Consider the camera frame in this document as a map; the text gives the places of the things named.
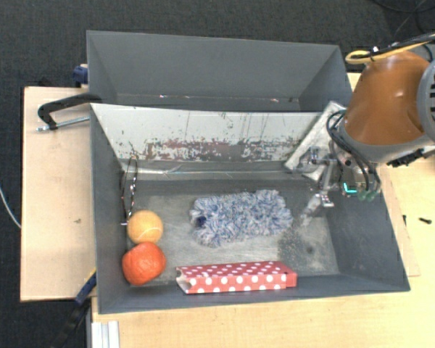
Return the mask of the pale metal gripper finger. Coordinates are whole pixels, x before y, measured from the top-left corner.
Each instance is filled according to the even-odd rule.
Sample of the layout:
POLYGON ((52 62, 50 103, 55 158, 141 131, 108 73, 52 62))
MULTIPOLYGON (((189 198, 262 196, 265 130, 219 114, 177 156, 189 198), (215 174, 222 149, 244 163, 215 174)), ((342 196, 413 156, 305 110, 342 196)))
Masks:
POLYGON ((301 225, 308 226, 311 221, 320 216, 325 210, 334 207, 334 203, 328 196, 327 191, 319 191, 314 194, 300 215, 301 225))
POLYGON ((314 173, 318 168, 319 160, 318 146, 311 146, 300 158, 299 158, 299 172, 306 175, 314 173))

